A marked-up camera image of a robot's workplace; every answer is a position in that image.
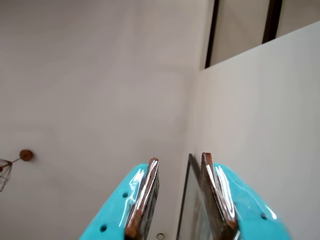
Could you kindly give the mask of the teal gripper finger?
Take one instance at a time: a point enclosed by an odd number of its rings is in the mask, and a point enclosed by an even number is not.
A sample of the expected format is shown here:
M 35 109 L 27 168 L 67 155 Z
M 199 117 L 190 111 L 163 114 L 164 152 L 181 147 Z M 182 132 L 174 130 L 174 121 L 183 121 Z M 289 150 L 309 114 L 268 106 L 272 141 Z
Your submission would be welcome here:
M 285 225 L 234 171 L 204 152 L 200 189 L 214 240 L 289 240 Z
M 108 197 L 81 240 L 146 240 L 159 194 L 159 160 L 134 167 Z

